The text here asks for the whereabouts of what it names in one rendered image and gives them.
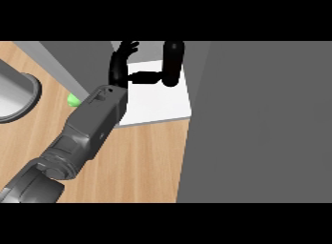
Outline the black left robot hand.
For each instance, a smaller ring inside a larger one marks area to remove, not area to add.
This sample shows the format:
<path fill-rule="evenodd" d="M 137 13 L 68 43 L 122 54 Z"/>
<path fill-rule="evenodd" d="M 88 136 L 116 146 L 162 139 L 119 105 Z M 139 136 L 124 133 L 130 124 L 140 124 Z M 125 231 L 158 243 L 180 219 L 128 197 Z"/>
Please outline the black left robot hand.
<path fill-rule="evenodd" d="M 179 84 L 186 45 L 183 41 L 164 42 L 164 59 L 161 71 L 137 71 L 128 73 L 128 58 L 137 52 L 137 41 L 122 41 L 111 55 L 108 82 L 111 85 L 128 88 L 128 82 L 152 85 L 162 82 L 167 87 Z"/>

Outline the grey cabinet side panel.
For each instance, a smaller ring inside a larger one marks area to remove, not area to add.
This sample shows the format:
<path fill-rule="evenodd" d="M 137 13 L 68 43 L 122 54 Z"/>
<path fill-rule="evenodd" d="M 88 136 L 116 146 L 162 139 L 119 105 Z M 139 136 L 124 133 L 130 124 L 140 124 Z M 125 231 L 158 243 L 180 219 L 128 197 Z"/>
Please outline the grey cabinet side panel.
<path fill-rule="evenodd" d="M 109 41 L 15 41 L 71 94 L 84 100 L 108 84 Z"/>

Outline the white cabinet shelf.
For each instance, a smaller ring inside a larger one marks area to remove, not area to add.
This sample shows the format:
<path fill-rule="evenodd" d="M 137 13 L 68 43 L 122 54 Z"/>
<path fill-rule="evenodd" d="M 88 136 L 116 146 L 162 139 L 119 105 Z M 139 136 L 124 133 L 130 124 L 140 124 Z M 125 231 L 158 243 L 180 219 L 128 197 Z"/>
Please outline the white cabinet shelf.
<path fill-rule="evenodd" d="M 192 105 L 184 73 L 180 73 L 174 87 L 167 87 L 162 82 L 128 85 L 128 105 L 119 127 L 184 119 L 190 116 Z"/>

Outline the green bottle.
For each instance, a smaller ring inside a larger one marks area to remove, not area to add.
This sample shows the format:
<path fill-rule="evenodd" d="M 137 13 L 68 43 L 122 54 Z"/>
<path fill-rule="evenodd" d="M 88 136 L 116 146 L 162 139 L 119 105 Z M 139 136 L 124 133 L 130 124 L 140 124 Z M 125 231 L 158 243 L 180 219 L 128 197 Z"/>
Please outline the green bottle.
<path fill-rule="evenodd" d="M 68 95 L 68 105 L 71 107 L 78 107 L 80 104 L 81 104 L 80 99 L 72 94 L 69 94 Z"/>

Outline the grey rounded sink basin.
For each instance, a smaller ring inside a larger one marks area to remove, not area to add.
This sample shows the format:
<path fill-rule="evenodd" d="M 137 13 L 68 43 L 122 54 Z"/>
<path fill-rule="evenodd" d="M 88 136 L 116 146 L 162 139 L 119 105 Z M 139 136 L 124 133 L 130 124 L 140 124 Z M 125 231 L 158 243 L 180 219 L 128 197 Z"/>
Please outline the grey rounded sink basin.
<path fill-rule="evenodd" d="M 15 122 L 35 108 L 43 95 L 38 78 L 0 59 L 0 124 Z"/>

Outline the large dark grey door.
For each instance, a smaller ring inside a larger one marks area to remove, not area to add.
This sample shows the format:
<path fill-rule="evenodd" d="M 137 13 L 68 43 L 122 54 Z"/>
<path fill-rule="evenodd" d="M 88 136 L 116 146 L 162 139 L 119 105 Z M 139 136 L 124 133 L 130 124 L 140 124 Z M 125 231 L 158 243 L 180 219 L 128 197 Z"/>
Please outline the large dark grey door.
<path fill-rule="evenodd" d="M 215 42 L 181 202 L 332 202 L 332 42 Z"/>

